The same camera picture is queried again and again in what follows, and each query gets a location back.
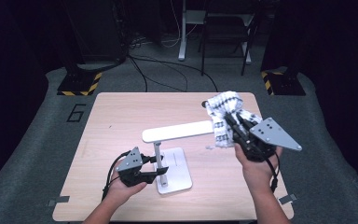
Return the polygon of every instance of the cloth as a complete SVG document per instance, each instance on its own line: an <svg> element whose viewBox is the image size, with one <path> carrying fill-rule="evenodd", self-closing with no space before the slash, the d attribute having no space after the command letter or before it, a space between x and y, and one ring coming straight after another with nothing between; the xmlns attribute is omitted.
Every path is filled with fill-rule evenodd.
<svg viewBox="0 0 358 224"><path fill-rule="evenodd" d="M232 139L233 132L224 119L226 114L234 115L233 118L238 124L240 122L237 116L235 116L236 113L240 114L243 119L249 121L255 121L257 123L262 121L256 114L242 109L242 106L243 100L235 91L222 92L205 103L208 115L211 116L213 120L214 139L217 147L234 147L234 141Z"/></svg>

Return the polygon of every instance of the person's right hand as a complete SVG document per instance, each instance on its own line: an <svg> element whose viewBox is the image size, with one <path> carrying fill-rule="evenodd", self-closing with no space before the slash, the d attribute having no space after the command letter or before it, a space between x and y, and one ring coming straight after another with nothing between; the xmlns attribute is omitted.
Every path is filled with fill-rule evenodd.
<svg viewBox="0 0 358 224"><path fill-rule="evenodd" d="M235 144L235 156L242 165L242 173L245 178L246 184L251 192L253 191L270 191L270 180L272 178L272 171L266 161L254 162L248 161L243 150L239 144ZM278 156L282 154L282 147L276 148ZM278 166L277 157L271 156L269 161L272 163L274 168Z"/></svg>

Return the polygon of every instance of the chair seat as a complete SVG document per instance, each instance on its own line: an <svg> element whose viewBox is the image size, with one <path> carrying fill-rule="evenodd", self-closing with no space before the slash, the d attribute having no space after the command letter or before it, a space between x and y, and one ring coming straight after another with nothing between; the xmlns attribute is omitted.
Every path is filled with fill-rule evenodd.
<svg viewBox="0 0 358 224"><path fill-rule="evenodd" d="M236 16L211 17L208 19L205 34L207 41L248 41L248 32L243 20Z"/></svg>

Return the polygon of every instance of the dark background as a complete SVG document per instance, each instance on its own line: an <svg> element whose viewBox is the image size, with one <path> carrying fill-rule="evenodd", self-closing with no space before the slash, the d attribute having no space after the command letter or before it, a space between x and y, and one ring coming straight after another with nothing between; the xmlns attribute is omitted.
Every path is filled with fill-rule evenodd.
<svg viewBox="0 0 358 224"><path fill-rule="evenodd" d="M96 6L112 2L92 1ZM123 41L127 41L122 37L131 35L126 28L132 27L156 42L161 35L158 29L172 29L169 23L172 18L165 18L171 10L167 1L142 1L149 3L145 9L150 11L144 11L144 15L154 16L145 24L139 23L143 21L141 14L131 13L139 10L139 1L127 2L132 5L122 11L127 19L123 26L115 24L111 11L101 12L112 18L104 22L114 27L110 34L115 40L99 42L115 49L114 54L109 55L98 51L101 46L88 45L92 50L85 50L79 43L76 32L82 32L82 28L74 29L71 23L71 1L65 4L59 0L0 0L0 169L44 100L48 87L45 74L64 66L62 55L76 63L84 63L88 59L86 53L89 59L99 56L114 61L122 56ZM180 1L173 2L175 10L180 12ZM151 27L158 27L157 30L148 28L148 23L154 22L158 25ZM93 27L98 29L103 24ZM358 172L358 1L282 0L262 70L289 66L296 55L296 46L304 36L310 36L310 41L307 41L305 62L301 64L300 72L314 82L327 129L348 163ZM60 43L65 43L66 47L57 48Z"/></svg>

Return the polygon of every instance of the chair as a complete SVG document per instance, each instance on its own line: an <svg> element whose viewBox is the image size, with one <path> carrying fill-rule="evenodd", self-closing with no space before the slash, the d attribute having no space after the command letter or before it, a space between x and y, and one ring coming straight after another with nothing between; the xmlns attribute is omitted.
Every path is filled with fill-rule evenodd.
<svg viewBox="0 0 358 224"><path fill-rule="evenodd" d="M252 18L248 25L244 23L240 15L251 15ZM234 52L236 52L238 47L246 42L241 69L243 76L246 57L252 46L259 18L259 0L211 0L206 7L199 45L199 52L202 48L201 75L204 74L205 45L207 43L235 44Z"/></svg>

